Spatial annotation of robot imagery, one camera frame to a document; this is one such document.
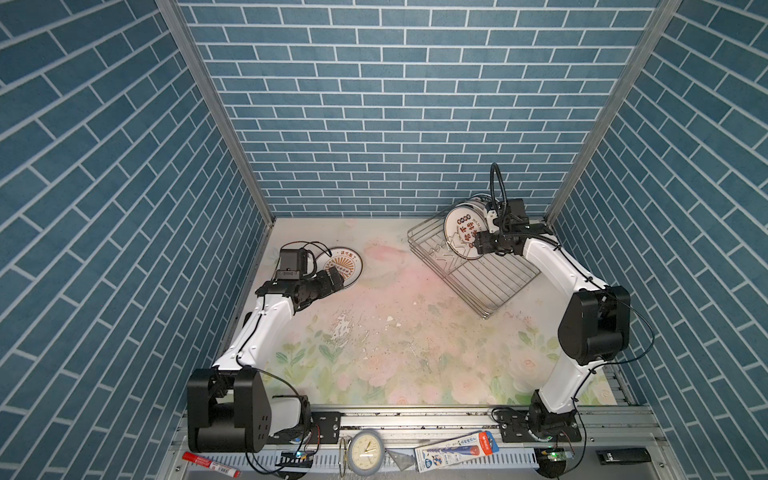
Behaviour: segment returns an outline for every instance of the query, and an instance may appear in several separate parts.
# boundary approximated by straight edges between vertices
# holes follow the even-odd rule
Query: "dish rack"
[[[416,256],[485,319],[528,285],[539,270],[519,255],[486,254],[467,260],[454,253],[443,230],[445,216],[453,207],[408,230],[408,243]]]

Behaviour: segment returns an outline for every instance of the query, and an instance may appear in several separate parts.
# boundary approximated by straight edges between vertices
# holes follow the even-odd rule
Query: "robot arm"
[[[285,431],[296,438],[309,429],[307,397],[297,392],[269,398],[261,372],[293,314],[341,290],[344,279],[334,266],[304,274],[304,249],[281,250],[280,261],[283,270],[256,291],[256,308],[227,351],[211,368],[195,370],[187,383],[192,452],[258,452],[268,436]]]
[[[478,234],[478,252],[521,255],[568,299],[558,327],[564,355],[528,411],[531,432],[544,438],[573,422],[574,398],[586,378],[629,345],[630,297],[622,286],[608,286],[589,273],[544,224],[530,223],[522,199],[510,200],[505,210],[493,232]]]
[[[629,344],[629,294],[621,286],[599,288],[605,285],[603,280],[592,277],[568,252],[542,240],[528,238],[523,257],[570,297],[558,327],[564,355],[538,391],[548,412],[566,414],[574,409],[573,398],[590,370],[613,359]]]

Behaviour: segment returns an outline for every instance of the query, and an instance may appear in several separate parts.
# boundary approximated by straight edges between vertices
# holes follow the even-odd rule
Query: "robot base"
[[[534,392],[527,411],[501,407],[495,411],[494,419],[498,422],[504,443],[550,442],[553,438],[563,443],[568,443],[568,439],[573,444],[581,441],[574,412],[560,415],[546,412],[538,390]]]
[[[302,419],[307,418],[307,416],[311,415],[312,419],[310,422],[311,429],[312,429],[312,438],[309,442],[309,447],[311,449],[314,449],[314,444],[317,443],[317,431],[315,430],[316,426],[320,427],[320,444],[321,445],[335,445],[339,442],[339,430],[340,430],[340,419],[341,419],[341,412],[309,412],[309,403],[306,404],[307,411],[306,416],[302,416]],[[269,437],[266,441],[268,445],[290,445],[291,441],[300,437],[304,433],[304,427],[305,423],[302,421],[299,425],[296,426],[294,429],[285,429],[281,430],[275,435],[272,435]]]

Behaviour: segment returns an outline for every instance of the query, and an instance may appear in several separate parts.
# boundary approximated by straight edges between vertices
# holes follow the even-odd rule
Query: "plate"
[[[482,257],[473,243],[478,232],[488,228],[480,207],[474,204],[459,204],[445,216],[443,231],[445,241],[451,250],[461,258],[477,260]]]

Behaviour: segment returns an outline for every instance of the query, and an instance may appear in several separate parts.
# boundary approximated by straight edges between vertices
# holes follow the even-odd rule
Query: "blue brick wall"
[[[558,221],[654,324],[629,366],[689,478],[768,466],[766,25],[763,1],[684,0]]]
[[[262,230],[153,0],[0,2],[0,478],[156,474]]]
[[[181,2],[278,216],[544,213],[656,3]]]

